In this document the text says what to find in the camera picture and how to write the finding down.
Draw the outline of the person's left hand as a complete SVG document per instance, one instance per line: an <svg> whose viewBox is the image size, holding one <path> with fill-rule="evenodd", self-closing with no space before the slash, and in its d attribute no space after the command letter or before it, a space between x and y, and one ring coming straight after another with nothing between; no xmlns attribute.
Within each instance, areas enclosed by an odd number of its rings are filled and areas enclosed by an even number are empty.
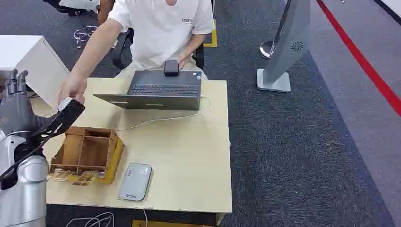
<svg viewBox="0 0 401 227"><path fill-rule="evenodd" d="M187 61L192 57L191 53L187 53L187 52L182 52L179 57L178 57L178 65L179 65L179 69L181 70L185 64L187 63Z"/></svg>

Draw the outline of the person's right hand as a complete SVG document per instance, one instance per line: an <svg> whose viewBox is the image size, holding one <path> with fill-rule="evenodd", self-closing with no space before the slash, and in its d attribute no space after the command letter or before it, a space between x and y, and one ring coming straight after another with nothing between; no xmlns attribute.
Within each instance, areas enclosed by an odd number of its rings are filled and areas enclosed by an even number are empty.
<svg viewBox="0 0 401 227"><path fill-rule="evenodd" d="M60 104L67 97L79 101L81 104L85 103L84 92L87 88L87 77L79 75L69 75L63 82L58 93L58 104Z"/></svg>

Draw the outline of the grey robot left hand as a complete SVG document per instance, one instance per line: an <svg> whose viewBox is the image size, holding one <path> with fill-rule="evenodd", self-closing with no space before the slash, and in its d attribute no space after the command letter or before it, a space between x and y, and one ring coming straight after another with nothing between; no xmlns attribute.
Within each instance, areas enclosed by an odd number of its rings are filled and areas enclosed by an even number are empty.
<svg viewBox="0 0 401 227"><path fill-rule="evenodd" d="M27 96L27 70L12 70L2 92L0 102L0 129L5 135L17 132L35 132L46 123L46 118L34 114Z"/></svg>

